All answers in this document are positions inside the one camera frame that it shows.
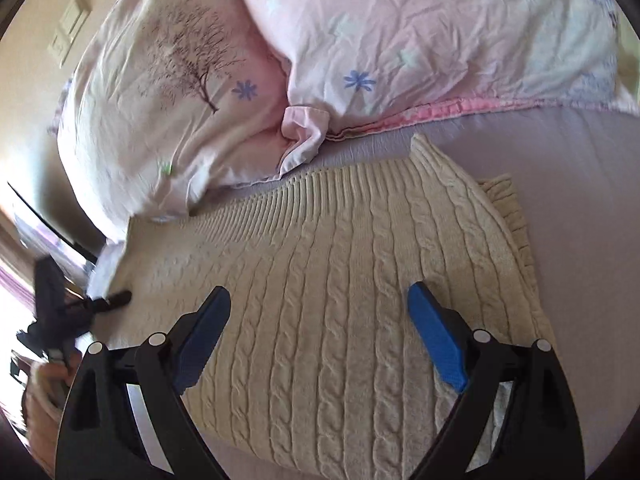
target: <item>wall switch plate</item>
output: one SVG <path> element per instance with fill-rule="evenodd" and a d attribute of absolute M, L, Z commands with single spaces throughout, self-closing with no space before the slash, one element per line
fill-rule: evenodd
<path fill-rule="evenodd" d="M 56 31 L 53 34 L 51 43 L 49 43 L 49 46 L 47 47 L 47 51 L 53 56 L 53 59 L 56 60 L 59 68 L 62 68 L 70 50 L 70 38 L 62 32 L 59 27 L 56 27 Z"/>
<path fill-rule="evenodd" d="M 68 35 L 72 43 L 88 16 L 89 10 L 84 0 L 71 0 L 66 6 L 65 13 L 60 18 L 60 30 Z"/>
<path fill-rule="evenodd" d="M 71 46 L 88 16 L 89 8 L 84 0 L 71 0 L 66 6 L 62 18 L 56 25 L 53 39 L 47 47 L 60 68 L 62 68 L 66 56 L 68 56 Z"/>

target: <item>blue gripper pad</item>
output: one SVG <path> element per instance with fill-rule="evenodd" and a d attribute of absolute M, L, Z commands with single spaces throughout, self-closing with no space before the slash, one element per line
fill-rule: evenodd
<path fill-rule="evenodd" d="M 210 295 L 200 308 L 204 312 L 174 363 L 174 389 L 178 395 L 198 383 L 231 315 L 231 297 L 226 288 L 219 287 L 218 293 Z"/>
<path fill-rule="evenodd" d="M 438 369 L 443 381 L 449 383 L 461 394 L 466 387 L 468 377 L 465 370 L 465 349 L 460 348 L 455 336 L 447 328 L 442 314 L 445 309 L 438 304 L 426 286 L 414 283 L 409 287 L 407 303 L 409 316 L 427 347 L 431 361 Z"/>

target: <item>tree print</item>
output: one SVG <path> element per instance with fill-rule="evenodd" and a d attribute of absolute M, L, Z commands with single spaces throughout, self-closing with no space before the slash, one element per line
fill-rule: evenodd
<path fill-rule="evenodd" d="M 148 41 L 147 78 L 141 94 L 159 94 L 162 108 L 178 97 L 197 97 L 215 114 L 209 78 L 230 77 L 229 67 L 239 60 L 229 44 L 225 25 L 216 12 L 193 0 L 159 9 L 143 26 Z"/>

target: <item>cable knit sweater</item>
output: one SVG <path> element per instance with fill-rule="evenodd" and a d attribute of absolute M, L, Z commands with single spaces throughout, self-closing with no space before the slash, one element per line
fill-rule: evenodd
<path fill-rule="evenodd" d="M 313 171 L 196 218 L 136 219 L 112 284 L 133 301 L 95 334 L 139 344 L 224 285 L 231 318 L 183 397 L 198 427 L 332 480 L 408 478 L 456 398 L 407 316 L 412 283 L 503 342 L 554 342 L 513 186 L 483 187 L 416 136 L 404 160 Z"/>

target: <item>pillow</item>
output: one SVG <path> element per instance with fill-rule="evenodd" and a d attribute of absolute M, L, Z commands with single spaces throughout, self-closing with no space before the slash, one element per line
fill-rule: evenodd
<path fill-rule="evenodd" d="M 396 116 L 391 129 L 402 112 L 441 102 L 487 110 L 614 98 L 613 0 L 246 2 L 290 63 L 290 103 L 329 111 L 335 132 Z"/>
<path fill-rule="evenodd" d="M 208 188 L 315 156 L 328 114 L 287 104 L 242 0 L 118 0 L 74 74 L 60 157 L 89 218 L 121 240 L 131 216 L 185 215 Z"/>

